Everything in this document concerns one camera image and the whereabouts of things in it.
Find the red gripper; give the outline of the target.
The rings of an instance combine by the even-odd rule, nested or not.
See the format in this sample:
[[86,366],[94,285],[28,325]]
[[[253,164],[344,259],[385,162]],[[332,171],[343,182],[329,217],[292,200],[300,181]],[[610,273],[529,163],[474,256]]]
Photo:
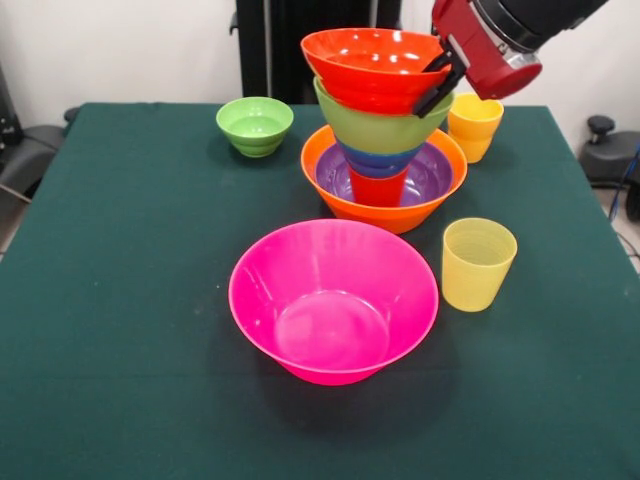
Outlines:
[[524,52],[495,27],[478,1],[437,1],[432,10],[443,52],[423,73],[449,69],[436,87],[413,105],[424,118],[465,79],[483,100],[500,100],[526,88],[542,71],[534,52]]

